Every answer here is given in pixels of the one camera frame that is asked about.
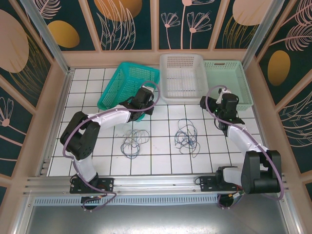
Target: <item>purple cable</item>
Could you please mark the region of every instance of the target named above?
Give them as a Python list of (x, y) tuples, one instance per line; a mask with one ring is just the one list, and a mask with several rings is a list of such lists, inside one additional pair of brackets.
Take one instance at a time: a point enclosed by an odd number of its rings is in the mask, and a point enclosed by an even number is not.
[(222, 122), (222, 123), (225, 123), (225, 124), (228, 124), (228, 125), (231, 125), (231, 126), (234, 126), (236, 128), (238, 128), (239, 130), (241, 130), (243, 133), (245, 133), (250, 140), (252, 140), (252, 142), (254, 144), (256, 144), (256, 146), (258, 147), (259, 150), (261, 150), (261, 152), (264, 154), (264, 156), (267, 158), (267, 161), (271, 164), (272, 166), (272, 169), (274, 171), (274, 173), (276, 174), (276, 177), (277, 177), (277, 180), (278, 180), (278, 183), (279, 183), (279, 187), (281, 188), (281, 192), (280, 192), (280, 195), (278, 198), (275, 198), (275, 197), (272, 197), (272, 196), (268, 196), (266, 194), (264, 194), (265, 197), (267, 198), (270, 198), (272, 200), (281, 200), (284, 196), (284, 186), (283, 186), (283, 182), (282, 182), (282, 178), (281, 176), (279, 175), (278, 171), (277, 171), (277, 168), (275, 167), (274, 163), (272, 162), (272, 160), (270, 159), (270, 157), (268, 156), (267, 152), (265, 152), (265, 150), (259, 145), (259, 143), (253, 138), (253, 136), (247, 132), (245, 129), (243, 129), (242, 127), (236, 125), (236, 124), (233, 124), (233, 123), (230, 123), (230, 122), (227, 122), (227, 121), (224, 121), (220, 118), (218, 118), (217, 116), (215, 116), (208, 108), (208, 97), (210, 96), (210, 93), (213, 89), (216, 89), (216, 88), (225, 88), (225, 90), (227, 90), (228, 88), (225, 86), (225, 85), (217, 85), (211, 89), (209, 89), (207, 95), (206, 95), (206, 99), (205, 99), (205, 104), (206, 104), (206, 110), (209, 112), (209, 114), (214, 117), (216, 120)]
[(103, 191), (103, 190), (101, 190), (101, 189), (98, 189), (98, 188), (92, 186), (91, 184), (89, 184), (89, 183), (83, 178), (83, 176), (80, 174), (80, 172), (79, 172), (79, 170), (78, 170), (78, 167), (76, 166), (76, 163), (75, 163), (75, 161), (74, 161), (74, 157), (73, 157), (73, 156), (66, 155), (66, 149), (67, 149), (68, 143), (69, 143), (69, 141), (72, 139), (72, 137), (73, 137), (73, 135), (75, 134), (75, 132), (77, 132), (77, 131), (80, 129), (80, 127), (81, 127), (82, 125), (84, 125), (85, 123), (87, 123), (87, 122), (89, 122), (89, 121), (91, 121), (91, 120), (93, 120), (93, 119), (95, 119), (95, 118), (99, 118), (99, 117), (101, 117), (101, 116), (104, 115), (104, 114), (112, 113), (112, 112), (115, 112), (115, 111), (144, 112), (144, 111), (148, 111), (148, 110), (152, 109), (152, 108), (158, 103), (158, 101), (159, 101), (159, 98), (160, 98), (160, 89), (159, 89), (159, 86), (158, 86), (156, 83), (154, 83), (153, 81), (145, 81), (145, 82), (141, 85), (141, 87), (142, 87), (144, 84), (146, 84), (146, 83), (151, 83), (151, 84), (155, 85), (156, 88), (157, 88), (157, 90), (158, 90), (158, 97), (157, 97), (155, 103), (154, 103), (152, 106), (147, 107), (147, 108), (144, 108), (144, 109), (141, 109), (141, 110), (127, 109), (127, 108), (116, 108), (116, 109), (110, 109), (110, 110), (107, 110), (107, 111), (103, 111), (102, 113), (100, 113), (100, 114), (98, 114), (98, 115), (95, 115), (95, 116), (93, 116), (93, 117), (90, 117), (90, 118), (84, 120), (83, 122), (81, 122), (81, 123), (73, 130), (73, 132), (69, 135), (69, 137), (67, 138), (67, 140), (66, 140), (66, 142), (65, 142), (65, 144), (64, 144), (63, 156), (66, 157), (66, 158), (70, 158), (70, 159), (73, 161), (74, 169), (76, 170), (77, 175), (79, 176), (79, 178), (80, 178), (88, 187), (90, 187), (91, 189), (93, 189), (93, 190), (95, 190), (95, 191), (98, 191), (98, 192), (100, 192), (100, 193), (102, 193), (102, 194), (107, 194), (107, 195), (108, 195), (108, 194), (113, 194), (113, 195), (114, 195), (112, 198), (110, 198), (108, 201), (106, 201), (103, 205), (100, 205), (100, 206), (95, 207), (93, 210), (90, 210), (90, 212), (99, 210), (99, 209), (101, 209), (102, 207), (106, 206), (109, 202), (111, 202), (111, 201), (117, 196), (117, 194), (114, 193), (114, 192)]

